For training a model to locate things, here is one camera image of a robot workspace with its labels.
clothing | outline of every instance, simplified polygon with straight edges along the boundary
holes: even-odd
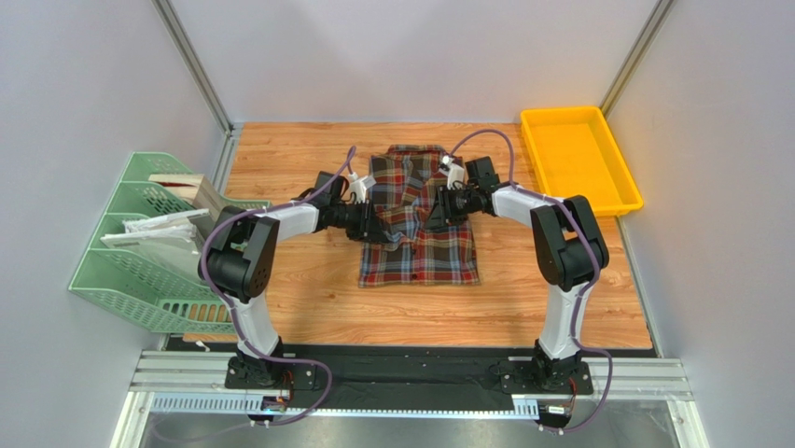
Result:
[[[436,231],[424,228],[437,188],[447,185],[447,176],[439,172],[443,156],[436,145],[395,145],[370,159],[376,181],[370,199],[392,243],[363,244],[360,287],[480,283],[469,221]]]

perforated plastic basket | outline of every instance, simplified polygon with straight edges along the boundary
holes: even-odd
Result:
[[[189,174],[174,156],[132,154],[69,290],[115,315],[155,332],[233,333],[229,314],[210,289],[122,249],[100,242],[108,233],[124,232],[124,221],[155,217],[192,207],[158,184],[153,174]],[[241,208],[262,208],[268,201],[234,201]]]

wood grain surface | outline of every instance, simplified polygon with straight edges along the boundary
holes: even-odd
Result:
[[[515,179],[537,187],[520,128],[484,123],[247,123],[226,194],[283,203],[334,172],[351,145],[354,169],[391,144],[441,144],[448,149],[484,127],[507,133],[516,148]],[[457,153],[465,161],[491,156],[507,179],[505,142],[486,134]],[[532,232],[504,218],[471,216],[481,285],[359,288],[361,247],[341,229],[282,242],[268,288],[273,324],[286,343],[527,346],[540,334],[547,284],[536,265]],[[604,347],[651,347],[646,322],[614,219],[599,221],[610,251],[588,303],[582,340]],[[229,336],[186,335],[187,340]]]

gray floor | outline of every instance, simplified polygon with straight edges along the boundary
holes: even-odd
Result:
[[[590,404],[578,403],[576,418],[587,416],[593,409]],[[149,424],[157,423],[159,433],[169,438],[198,437],[246,421],[242,415],[189,413],[153,414],[149,418]],[[141,446],[158,448],[175,445],[157,440],[147,433]],[[616,401],[608,403],[587,429],[563,437],[540,433],[531,421],[310,417],[286,427],[246,427],[187,446],[676,448],[679,445],[664,401]]]

stack of papers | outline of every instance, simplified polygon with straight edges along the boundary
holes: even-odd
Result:
[[[204,238],[213,225],[209,210],[190,210],[126,221],[125,233],[107,234],[100,241],[110,248],[134,252],[189,280],[201,281],[199,259]]]

